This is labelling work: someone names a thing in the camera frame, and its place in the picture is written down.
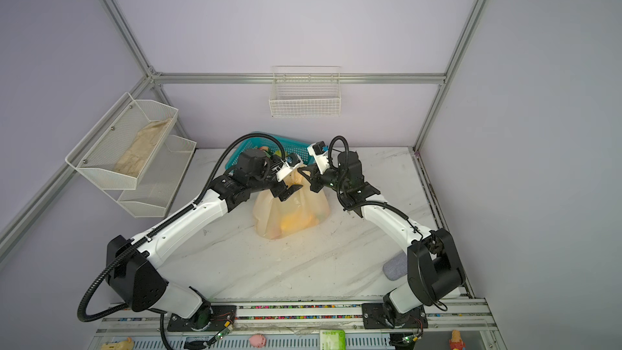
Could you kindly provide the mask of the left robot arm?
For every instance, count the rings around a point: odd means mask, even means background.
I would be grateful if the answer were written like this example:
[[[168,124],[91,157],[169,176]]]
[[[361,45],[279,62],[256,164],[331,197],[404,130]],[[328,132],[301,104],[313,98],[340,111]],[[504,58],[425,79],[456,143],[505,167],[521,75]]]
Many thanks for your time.
[[[288,186],[285,178],[303,165],[295,153],[280,159],[260,149],[247,149],[225,174],[214,177],[205,193],[176,212],[165,225],[140,233],[133,241],[118,237],[109,243],[107,260],[128,252],[129,256],[106,277],[106,283],[134,312],[153,309],[194,319],[209,309],[209,302],[191,287],[177,285],[160,274],[165,261],[192,236],[246,202],[255,192],[269,191],[287,200],[300,185]]]

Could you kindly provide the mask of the beige plastic bag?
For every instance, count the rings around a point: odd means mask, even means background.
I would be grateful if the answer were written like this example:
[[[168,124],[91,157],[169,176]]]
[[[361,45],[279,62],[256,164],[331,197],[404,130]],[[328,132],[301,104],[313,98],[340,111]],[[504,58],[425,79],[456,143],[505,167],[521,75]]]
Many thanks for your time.
[[[286,201],[281,202],[270,191],[262,191],[255,200],[255,232],[262,238],[280,239],[324,222],[330,216],[330,205],[323,191],[312,192],[310,183],[298,172],[285,178],[288,187],[301,185]]]

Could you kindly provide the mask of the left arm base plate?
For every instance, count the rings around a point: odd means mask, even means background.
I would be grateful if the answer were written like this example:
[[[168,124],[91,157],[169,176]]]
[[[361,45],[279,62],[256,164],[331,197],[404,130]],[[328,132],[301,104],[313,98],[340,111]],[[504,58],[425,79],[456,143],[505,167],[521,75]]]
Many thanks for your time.
[[[183,319],[173,314],[167,327],[168,332],[219,332],[236,318],[235,305],[210,305],[201,308],[192,318]]]

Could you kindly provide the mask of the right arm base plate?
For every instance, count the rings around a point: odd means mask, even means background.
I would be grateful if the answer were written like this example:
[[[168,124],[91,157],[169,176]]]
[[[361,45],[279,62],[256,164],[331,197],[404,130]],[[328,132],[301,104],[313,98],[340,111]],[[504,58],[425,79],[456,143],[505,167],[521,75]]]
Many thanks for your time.
[[[426,329],[429,324],[424,309],[419,306],[400,313],[386,303],[364,303],[361,306],[365,329]]]

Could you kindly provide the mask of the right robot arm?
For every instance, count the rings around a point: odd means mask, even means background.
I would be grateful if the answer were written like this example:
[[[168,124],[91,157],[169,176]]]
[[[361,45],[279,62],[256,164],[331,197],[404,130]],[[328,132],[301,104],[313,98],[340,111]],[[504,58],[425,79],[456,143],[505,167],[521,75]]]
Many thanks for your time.
[[[442,299],[464,285],[466,274],[455,241],[445,228],[431,229],[388,203],[381,191],[365,180],[361,160],[348,147],[333,161],[333,145],[309,145],[314,163],[299,169],[313,192],[335,191],[345,212],[376,225],[406,255],[406,283],[384,297],[386,310],[407,314],[420,306],[441,307]]]

